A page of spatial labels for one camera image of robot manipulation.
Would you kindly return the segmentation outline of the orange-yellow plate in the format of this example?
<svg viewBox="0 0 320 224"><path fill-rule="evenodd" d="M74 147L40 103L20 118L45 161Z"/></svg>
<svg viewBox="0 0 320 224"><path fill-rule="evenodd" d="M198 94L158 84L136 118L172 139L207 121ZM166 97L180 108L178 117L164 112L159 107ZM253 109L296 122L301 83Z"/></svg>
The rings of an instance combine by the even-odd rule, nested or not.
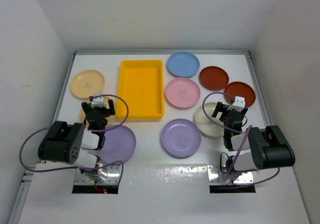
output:
<svg viewBox="0 0 320 224"><path fill-rule="evenodd" d="M104 97L105 107L108 107L108 100L112 100L112 99L111 99L110 97ZM84 102L90 103L90 99L87 99L87 100L84 101ZM86 128L88 128L88 123L86 122L85 114L84 114L84 112L83 112L83 110L82 110L82 107L80 108L80 114L79 114L79 116L80 116L81 122L83 122L83 123L86 125ZM106 126L106 127L110 126L110 125L114 122L115 118L116 118L116 115L115 115L115 116L107 117L106 120L107 120L108 123L107 123L107 126Z"/></svg>

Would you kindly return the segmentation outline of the pink plate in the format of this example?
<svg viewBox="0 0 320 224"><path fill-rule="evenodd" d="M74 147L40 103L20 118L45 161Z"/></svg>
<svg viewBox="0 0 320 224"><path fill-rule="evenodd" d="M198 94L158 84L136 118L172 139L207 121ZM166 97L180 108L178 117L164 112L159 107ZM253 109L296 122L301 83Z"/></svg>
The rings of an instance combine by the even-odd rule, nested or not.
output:
<svg viewBox="0 0 320 224"><path fill-rule="evenodd" d="M178 108L190 108L200 99L198 84L189 78L175 78L164 89L166 99Z"/></svg>

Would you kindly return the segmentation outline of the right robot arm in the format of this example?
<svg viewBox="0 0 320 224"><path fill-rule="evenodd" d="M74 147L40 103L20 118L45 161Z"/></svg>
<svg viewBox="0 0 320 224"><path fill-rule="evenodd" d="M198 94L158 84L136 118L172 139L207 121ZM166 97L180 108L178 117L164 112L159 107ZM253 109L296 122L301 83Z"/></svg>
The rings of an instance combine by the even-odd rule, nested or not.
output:
<svg viewBox="0 0 320 224"><path fill-rule="evenodd" d="M293 166L295 153L279 126L251 127L242 131L246 111L246 107L218 102L212 114L216 117L221 113L224 146L228 151L236 151L236 155L226 158L221 170L232 174Z"/></svg>

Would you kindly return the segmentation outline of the red-brown plate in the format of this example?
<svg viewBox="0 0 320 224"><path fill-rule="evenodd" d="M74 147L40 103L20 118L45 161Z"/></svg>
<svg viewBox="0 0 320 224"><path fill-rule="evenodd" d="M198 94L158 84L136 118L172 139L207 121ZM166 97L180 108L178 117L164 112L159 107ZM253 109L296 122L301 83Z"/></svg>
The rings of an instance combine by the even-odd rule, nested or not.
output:
<svg viewBox="0 0 320 224"><path fill-rule="evenodd" d="M256 100L256 94L253 88L244 82L229 83L224 89L224 92L233 98L236 96L243 97L246 107L250 107Z"/></svg>
<svg viewBox="0 0 320 224"><path fill-rule="evenodd" d="M200 83L209 90L222 90L229 83L227 72L217 66L205 67L199 74Z"/></svg>

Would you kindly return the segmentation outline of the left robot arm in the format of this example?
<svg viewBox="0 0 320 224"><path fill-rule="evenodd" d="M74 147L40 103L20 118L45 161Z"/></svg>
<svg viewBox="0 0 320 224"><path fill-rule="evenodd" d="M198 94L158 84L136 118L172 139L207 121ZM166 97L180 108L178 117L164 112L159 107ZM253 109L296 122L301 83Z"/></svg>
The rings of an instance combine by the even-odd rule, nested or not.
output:
<svg viewBox="0 0 320 224"><path fill-rule="evenodd" d="M93 100L81 104L84 112L82 123L67 124L55 121L38 147L40 160L61 162L82 168L83 172L95 172L100 158L88 153L101 150L105 143L108 118L114 116L112 99Z"/></svg>

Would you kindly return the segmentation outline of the purple plate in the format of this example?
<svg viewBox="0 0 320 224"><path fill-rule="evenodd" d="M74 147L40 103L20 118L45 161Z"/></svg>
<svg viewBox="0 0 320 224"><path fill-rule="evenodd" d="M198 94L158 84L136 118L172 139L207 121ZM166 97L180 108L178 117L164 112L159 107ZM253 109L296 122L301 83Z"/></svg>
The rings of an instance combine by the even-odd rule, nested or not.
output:
<svg viewBox="0 0 320 224"><path fill-rule="evenodd" d="M136 136L130 128L122 125L107 131L104 135L103 148L97 152L102 161L106 163L126 162L132 157L136 148Z"/></svg>
<svg viewBox="0 0 320 224"><path fill-rule="evenodd" d="M163 127L160 137L166 152L177 158L187 158L195 154L202 141L198 127L183 118L169 121Z"/></svg>

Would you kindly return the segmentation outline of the blue plate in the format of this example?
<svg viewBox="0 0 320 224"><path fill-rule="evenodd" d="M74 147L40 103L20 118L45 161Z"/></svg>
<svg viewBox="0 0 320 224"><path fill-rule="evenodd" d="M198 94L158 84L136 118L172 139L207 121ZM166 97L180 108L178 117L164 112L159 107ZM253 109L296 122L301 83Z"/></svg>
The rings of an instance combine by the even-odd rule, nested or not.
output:
<svg viewBox="0 0 320 224"><path fill-rule="evenodd" d="M199 68L198 58L189 52L176 52L167 60L168 70L177 77L189 78L194 76Z"/></svg>

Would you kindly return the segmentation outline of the light orange plate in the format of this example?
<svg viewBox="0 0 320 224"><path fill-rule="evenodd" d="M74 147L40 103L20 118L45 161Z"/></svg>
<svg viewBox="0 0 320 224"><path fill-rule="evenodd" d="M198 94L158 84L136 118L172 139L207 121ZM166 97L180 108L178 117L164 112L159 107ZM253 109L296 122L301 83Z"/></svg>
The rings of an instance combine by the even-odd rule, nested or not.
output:
<svg viewBox="0 0 320 224"><path fill-rule="evenodd" d="M97 70L85 70L76 74L70 84L71 93L86 99L104 90L105 77Z"/></svg>

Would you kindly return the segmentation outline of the cream white plate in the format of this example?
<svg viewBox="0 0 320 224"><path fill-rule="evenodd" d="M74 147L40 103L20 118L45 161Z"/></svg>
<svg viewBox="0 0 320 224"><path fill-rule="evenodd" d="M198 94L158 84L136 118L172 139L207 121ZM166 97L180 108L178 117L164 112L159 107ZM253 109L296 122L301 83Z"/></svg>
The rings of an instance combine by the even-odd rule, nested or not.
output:
<svg viewBox="0 0 320 224"><path fill-rule="evenodd" d="M220 121L221 113L218 113L216 118L212 117L213 111L216 107L216 102L205 103L204 105L206 113L213 119L216 123L223 125ZM204 114L202 106L200 106L194 114L194 120L196 126L199 130L207 137L219 138L223 137L224 129L213 122L211 122Z"/></svg>

